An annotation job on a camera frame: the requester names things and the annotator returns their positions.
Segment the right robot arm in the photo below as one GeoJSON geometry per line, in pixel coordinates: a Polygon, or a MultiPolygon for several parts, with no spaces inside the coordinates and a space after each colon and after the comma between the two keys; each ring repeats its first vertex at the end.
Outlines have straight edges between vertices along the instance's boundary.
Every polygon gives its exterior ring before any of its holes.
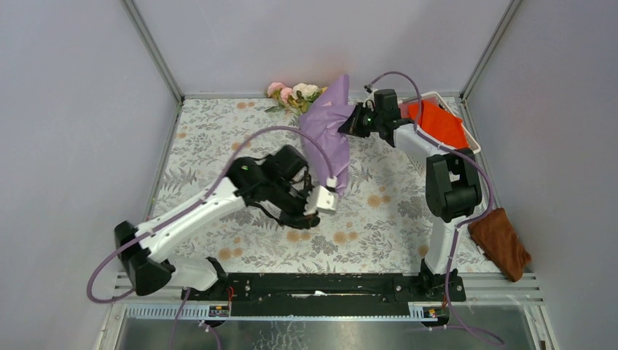
{"type": "Polygon", "coordinates": [[[393,148],[411,160],[425,160],[426,203],[434,217],[429,250],[423,259],[428,270],[418,280],[418,291],[427,300],[436,300],[447,290],[442,275],[454,269],[457,225],[473,215],[482,202],[482,188],[475,162],[477,149],[443,144],[425,132],[416,121],[403,117],[395,90],[374,90],[339,131],[367,138],[378,133],[393,148]]]}

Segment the pink and purple wrapping paper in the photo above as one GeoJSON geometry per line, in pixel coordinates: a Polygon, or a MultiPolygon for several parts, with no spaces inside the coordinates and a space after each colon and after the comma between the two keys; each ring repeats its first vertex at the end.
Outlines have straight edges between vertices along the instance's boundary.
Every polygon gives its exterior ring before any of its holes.
{"type": "Polygon", "coordinates": [[[344,196],[348,187],[348,167],[351,164],[349,140],[338,131],[355,109],[348,103],[348,93],[349,75],[342,74],[299,117],[299,129],[315,140],[329,158],[326,162],[315,144],[302,139],[310,167],[322,184],[334,173],[337,179],[335,190],[339,196],[344,196]]]}

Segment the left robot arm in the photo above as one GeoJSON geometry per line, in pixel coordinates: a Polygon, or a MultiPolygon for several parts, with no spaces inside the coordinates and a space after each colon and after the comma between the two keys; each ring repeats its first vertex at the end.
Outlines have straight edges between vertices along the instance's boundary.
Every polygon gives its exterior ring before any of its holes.
{"type": "Polygon", "coordinates": [[[154,219],[114,228],[116,245],[128,247],[118,257],[138,296],[168,285],[199,290],[215,300],[226,290],[224,272],[214,259],[191,260],[174,255],[176,247],[198,228],[246,207],[260,209],[280,226],[313,228],[320,219],[306,214],[313,189],[308,162],[290,145],[264,158],[235,159],[218,184],[210,184],[183,204],[154,219]]]}

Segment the white fake flower stem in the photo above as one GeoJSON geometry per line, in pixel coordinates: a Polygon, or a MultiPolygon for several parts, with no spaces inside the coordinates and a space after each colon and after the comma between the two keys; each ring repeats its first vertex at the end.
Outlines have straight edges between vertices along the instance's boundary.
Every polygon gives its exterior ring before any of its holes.
{"type": "Polygon", "coordinates": [[[322,94],[317,85],[299,83],[292,88],[291,105],[300,113],[306,113],[322,94]]]}

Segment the pink fake flower stem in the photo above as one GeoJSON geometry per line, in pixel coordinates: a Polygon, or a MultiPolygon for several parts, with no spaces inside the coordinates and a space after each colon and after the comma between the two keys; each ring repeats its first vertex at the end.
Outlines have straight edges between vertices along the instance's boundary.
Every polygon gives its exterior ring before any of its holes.
{"type": "Polygon", "coordinates": [[[293,89],[281,82],[272,82],[266,90],[266,96],[276,102],[275,106],[266,109],[266,112],[291,111],[293,89]]]}

